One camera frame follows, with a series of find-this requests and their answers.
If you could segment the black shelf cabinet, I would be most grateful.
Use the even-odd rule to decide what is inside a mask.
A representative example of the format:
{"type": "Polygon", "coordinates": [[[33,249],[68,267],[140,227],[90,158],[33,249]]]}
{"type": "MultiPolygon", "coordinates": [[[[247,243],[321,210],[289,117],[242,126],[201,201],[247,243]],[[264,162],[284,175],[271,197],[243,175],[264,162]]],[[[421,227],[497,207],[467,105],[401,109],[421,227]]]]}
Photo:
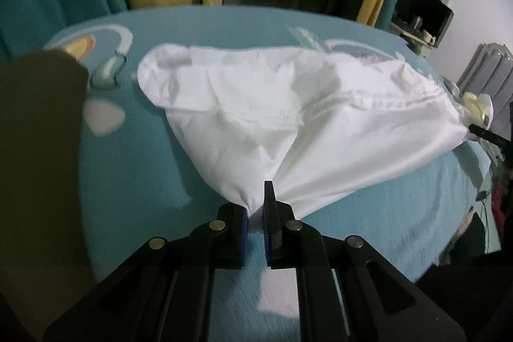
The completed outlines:
{"type": "Polygon", "coordinates": [[[437,48],[453,17],[453,10],[441,0],[397,0],[391,22],[418,38],[426,31],[437,48]]]}

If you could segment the grey padded headboard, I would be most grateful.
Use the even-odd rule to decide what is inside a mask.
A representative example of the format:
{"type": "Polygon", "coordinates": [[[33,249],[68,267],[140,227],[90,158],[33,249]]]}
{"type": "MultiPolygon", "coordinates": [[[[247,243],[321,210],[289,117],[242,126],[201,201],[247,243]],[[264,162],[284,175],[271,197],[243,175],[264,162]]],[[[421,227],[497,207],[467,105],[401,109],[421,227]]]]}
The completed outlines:
{"type": "Polygon", "coordinates": [[[512,82],[512,52],[499,43],[480,44],[457,82],[463,92],[491,97],[494,108],[491,131],[506,139],[511,138],[512,82]]]}

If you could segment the white large garment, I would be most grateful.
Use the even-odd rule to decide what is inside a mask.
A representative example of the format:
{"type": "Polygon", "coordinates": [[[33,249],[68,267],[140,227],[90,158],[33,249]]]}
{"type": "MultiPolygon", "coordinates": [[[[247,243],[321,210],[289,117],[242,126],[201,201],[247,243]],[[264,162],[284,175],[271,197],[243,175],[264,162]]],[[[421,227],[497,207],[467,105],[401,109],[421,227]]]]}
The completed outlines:
{"type": "Polygon", "coordinates": [[[307,216],[464,142],[469,111],[403,60],[166,43],[137,68],[208,186],[258,216],[264,184],[307,216]]]}

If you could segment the teal cartoon bed sheet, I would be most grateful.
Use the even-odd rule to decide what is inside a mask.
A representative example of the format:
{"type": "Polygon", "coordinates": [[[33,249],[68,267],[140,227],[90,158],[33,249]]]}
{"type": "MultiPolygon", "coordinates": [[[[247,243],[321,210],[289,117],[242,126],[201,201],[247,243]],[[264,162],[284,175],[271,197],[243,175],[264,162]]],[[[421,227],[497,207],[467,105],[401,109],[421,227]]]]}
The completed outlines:
{"type": "MultiPolygon", "coordinates": [[[[95,276],[107,277],[153,236],[177,239],[212,219],[223,199],[198,174],[173,135],[164,112],[137,85],[137,65],[163,43],[224,49],[307,46],[383,61],[397,58],[432,75],[424,58],[402,39],[339,18],[257,7],[184,6],[125,12],[56,34],[53,46],[92,36],[88,70],[124,59],[109,90],[87,94],[79,156],[85,239],[95,276]]],[[[484,207],[476,195],[490,186],[489,159],[466,142],[417,171],[355,192],[314,212],[321,233],[358,233],[409,279],[417,282],[469,333],[499,341],[497,289],[490,272],[469,262],[486,246],[475,220],[457,241],[450,276],[436,277],[439,255],[467,212],[484,207]]]]}

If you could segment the dark olive pillow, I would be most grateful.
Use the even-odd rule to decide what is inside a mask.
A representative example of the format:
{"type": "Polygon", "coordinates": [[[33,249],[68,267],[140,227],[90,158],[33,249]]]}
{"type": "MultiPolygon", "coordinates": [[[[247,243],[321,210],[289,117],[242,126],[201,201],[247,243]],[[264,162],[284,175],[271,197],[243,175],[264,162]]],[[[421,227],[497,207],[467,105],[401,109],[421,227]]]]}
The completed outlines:
{"type": "Polygon", "coordinates": [[[1,294],[35,339],[95,283],[78,185],[87,80],[58,49],[1,71],[1,294]]]}

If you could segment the yellow white folded cloth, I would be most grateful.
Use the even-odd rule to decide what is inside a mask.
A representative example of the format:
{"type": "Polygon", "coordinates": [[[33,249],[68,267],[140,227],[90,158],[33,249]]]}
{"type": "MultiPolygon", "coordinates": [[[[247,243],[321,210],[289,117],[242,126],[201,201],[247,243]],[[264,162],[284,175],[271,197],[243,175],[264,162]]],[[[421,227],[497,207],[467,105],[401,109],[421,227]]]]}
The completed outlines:
{"type": "Polygon", "coordinates": [[[488,94],[475,95],[471,92],[464,92],[460,102],[467,108],[475,119],[475,124],[482,128],[489,129],[494,118],[494,107],[491,97],[488,94]]]}

